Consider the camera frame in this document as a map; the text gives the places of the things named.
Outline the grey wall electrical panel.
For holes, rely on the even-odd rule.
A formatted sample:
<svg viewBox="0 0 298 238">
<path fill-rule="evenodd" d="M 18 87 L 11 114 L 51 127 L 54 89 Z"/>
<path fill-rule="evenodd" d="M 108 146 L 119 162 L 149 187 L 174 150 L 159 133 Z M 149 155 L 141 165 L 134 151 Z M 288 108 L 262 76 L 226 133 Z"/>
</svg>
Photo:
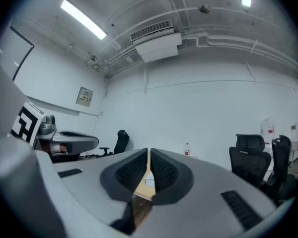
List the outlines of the grey wall electrical panel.
<svg viewBox="0 0 298 238">
<path fill-rule="evenodd" d="M 93 96 L 93 91 L 88 90 L 84 87 L 81 87 L 76 99 L 76 104 L 85 106 L 85 107 L 90 107 L 92 96 Z"/>
</svg>

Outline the white ceiling air conditioner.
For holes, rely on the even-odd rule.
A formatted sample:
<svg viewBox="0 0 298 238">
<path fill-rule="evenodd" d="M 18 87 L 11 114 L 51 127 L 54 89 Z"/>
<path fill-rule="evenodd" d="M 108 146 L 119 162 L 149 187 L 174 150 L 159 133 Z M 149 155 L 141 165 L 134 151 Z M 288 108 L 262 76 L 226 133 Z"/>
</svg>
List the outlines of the white ceiling air conditioner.
<svg viewBox="0 0 298 238">
<path fill-rule="evenodd" d="M 177 56 L 178 46 L 182 44 L 181 34 L 175 32 L 170 20 L 137 30 L 130 39 L 145 63 Z"/>
</svg>

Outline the white vertical wall conduit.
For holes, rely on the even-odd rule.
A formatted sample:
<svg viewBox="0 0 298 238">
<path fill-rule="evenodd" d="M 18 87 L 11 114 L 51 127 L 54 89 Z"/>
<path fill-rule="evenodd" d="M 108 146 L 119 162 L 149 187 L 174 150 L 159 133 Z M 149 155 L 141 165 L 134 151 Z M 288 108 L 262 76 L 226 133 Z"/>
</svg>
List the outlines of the white vertical wall conduit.
<svg viewBox="0 0 298 238">
<path fill-rule="evenodd" d="M 147 79 L 147 67 L 146 63 L 144 62 L 143 64 L 143 71 L 144 71 L 144 94 L 147 94 L 147 84 L 148 84 L 148 79 Z"/>
</svg>

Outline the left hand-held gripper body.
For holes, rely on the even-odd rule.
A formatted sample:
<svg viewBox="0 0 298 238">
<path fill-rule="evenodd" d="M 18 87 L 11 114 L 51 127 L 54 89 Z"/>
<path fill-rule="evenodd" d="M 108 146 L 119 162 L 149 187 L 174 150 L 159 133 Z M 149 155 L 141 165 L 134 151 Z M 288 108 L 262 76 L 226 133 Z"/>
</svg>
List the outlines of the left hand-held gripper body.
<svg viewBox="0 0 298 238">
<path fill-rule="evenodd" d="M 13 124 L 10 134 L 27 142 L 35 150 L 51 155 L 50 140 L 56 132 L 54 115 L 47 115 L 30 100 L 26 100 Z"/>
</svg>

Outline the light grey board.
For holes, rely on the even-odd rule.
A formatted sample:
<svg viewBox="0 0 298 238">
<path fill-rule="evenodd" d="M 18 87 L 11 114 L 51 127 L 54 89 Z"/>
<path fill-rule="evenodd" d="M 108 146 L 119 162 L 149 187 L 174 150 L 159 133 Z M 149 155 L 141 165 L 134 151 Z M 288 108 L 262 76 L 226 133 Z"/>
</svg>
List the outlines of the light grey board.
<svg viewBox="0 0 298 238">
<path fill-rule="evenodd" d="M 149 172 L 145 177 L 145 185 L 151 188 L 155 188 L 155 181 L 152 172 Z"/>
</svg>

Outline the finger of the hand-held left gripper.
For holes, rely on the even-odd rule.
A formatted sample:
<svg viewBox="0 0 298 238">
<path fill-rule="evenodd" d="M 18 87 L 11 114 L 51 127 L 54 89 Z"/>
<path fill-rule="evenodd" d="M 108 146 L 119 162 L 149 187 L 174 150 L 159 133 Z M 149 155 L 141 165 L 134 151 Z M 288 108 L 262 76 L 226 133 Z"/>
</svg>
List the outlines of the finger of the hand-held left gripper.
<svg viewBox="0 0 298 238">
<path fill-rule="evenodd" d="M 79 155 L 95 149 L 99 140 L 92 135 L 67 130 L 57 130 L 52 137 L 53 143 L 65 144 L 68 155 Z"/>
</svg>

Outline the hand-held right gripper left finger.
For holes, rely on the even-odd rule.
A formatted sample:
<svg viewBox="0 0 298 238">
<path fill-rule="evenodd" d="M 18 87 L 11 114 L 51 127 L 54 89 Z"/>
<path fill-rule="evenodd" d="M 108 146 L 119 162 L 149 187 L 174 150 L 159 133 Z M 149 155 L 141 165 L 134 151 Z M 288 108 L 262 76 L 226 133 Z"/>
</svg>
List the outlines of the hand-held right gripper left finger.
<svg viewBox="0 0 298 238">
<path fill-rule="evenodd" d="M 135 149 L 98 159 L 54 164 L 70 193 L 110 227 L 135 231 L 133 195 L 147 171 L 148 150 Z"/>
</svg>

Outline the white notice sheet red label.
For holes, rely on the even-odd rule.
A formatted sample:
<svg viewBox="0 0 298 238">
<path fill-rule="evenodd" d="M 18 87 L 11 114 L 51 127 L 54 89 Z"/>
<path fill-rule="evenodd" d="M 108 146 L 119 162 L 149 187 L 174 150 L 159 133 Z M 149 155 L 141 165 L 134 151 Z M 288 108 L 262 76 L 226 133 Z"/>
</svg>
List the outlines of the white notice sheet red label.
<svg viewBox="0 0 298 238">
<path fill-rule="evenodd" d="M 275 138 L 275 120 L 273 117 L 261 121 L 260 134 L 266 144 L 271 144 L 271 141 Z"/>
</svg>

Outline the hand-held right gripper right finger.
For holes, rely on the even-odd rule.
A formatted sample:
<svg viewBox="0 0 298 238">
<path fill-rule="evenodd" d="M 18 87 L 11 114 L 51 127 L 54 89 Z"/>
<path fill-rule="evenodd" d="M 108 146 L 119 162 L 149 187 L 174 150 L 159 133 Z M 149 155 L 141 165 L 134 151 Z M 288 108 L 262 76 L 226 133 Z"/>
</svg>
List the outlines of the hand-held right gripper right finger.
<svg viewBox="0 0 298 238">
<path fill-rule="evenodd" d="M 152 208 L 137 238 L 234 238 L 268 218 L 275 204 L 225 168 L 151 149 Z"/>
</svg>

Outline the black office chair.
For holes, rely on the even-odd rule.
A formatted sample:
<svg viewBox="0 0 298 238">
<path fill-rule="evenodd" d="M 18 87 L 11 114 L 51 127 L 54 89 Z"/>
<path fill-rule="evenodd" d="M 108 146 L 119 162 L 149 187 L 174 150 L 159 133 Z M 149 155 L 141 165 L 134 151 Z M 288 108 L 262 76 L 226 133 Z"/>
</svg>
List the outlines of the black office chair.
<svg viewBox="0 0 298 238">
<path fill-rule="evenodd" d="M 276 205 L 294 197 L 298 181 L 293 174 L 288 173 L 291 140 L 280 135 L 272 140 L 273 171 L 261 185 L 261 190 L 274 201 Z"/>
<path fill-rule="evenodd" d="M 260 188 L 272 157 L 264 151 L 264 138 L 258 134 L 237 134 L 236 144 L 229 148 L 231 171 Z"/>
<path fill-rule="evenodd" d="M 129 142 L 129 135 L 126 133 L 125 130 L 120 130 L 117 133 L 117 143 L 115 145 L 114 151 L 113 152 L 109 152 L 109 148 L 108 147 L 100 147 L 100 150 L 104 151 L 104 156 L 109 156 L 109 155 L 113 155 L 113 154 L 119 154 L 125 151 L 128 142 Z"/>
</svg>

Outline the white ceiling pipe bundle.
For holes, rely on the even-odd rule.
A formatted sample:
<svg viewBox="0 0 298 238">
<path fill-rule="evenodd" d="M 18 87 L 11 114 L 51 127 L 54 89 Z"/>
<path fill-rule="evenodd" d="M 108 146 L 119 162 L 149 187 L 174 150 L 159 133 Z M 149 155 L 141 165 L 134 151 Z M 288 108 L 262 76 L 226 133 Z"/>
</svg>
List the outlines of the white ceiling pipe bundle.
<svg viewBox="0 0 298 238">
<path fill-rule="evenodd" d="M 181 37 L 183 40 L 196 41 L 198 48 L 220 47 L 243 50 L 251 54 L 264 56 L 298 72 L 298 62 L 295 59 L 269 45 L 259 42 L 257 39 L 251 40 L 230 35 L 213 35 L 206 32 L 185 34 Z"/>
</svg>

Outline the black-framed whiteboard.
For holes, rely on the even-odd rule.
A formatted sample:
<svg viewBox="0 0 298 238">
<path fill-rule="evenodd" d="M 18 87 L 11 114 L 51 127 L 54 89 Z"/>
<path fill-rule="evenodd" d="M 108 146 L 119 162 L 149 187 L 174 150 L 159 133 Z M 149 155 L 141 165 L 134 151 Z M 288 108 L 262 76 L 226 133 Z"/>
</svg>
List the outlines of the black-framed whiteboard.
<svg viewBox="0 0 298 238">
<path fill-rule="evenodd" d="M 10 26 L 0 40 L 0 66 L 14 81 L 35 45 Z"/>
</svg>

